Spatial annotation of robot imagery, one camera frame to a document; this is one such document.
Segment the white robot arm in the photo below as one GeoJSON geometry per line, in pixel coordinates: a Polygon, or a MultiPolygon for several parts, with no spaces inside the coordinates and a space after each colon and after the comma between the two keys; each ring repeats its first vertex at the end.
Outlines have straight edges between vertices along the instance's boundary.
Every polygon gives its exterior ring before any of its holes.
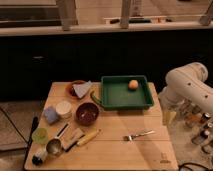
{"type": "Polygon", "coordinates": [[[158,94],[164,125],[168,125],[176,114],[213,114],[213,88],[205,84],[207,78],[208,70],[199,62],[172,69],[166,74],[166,86],[158,94]]]}

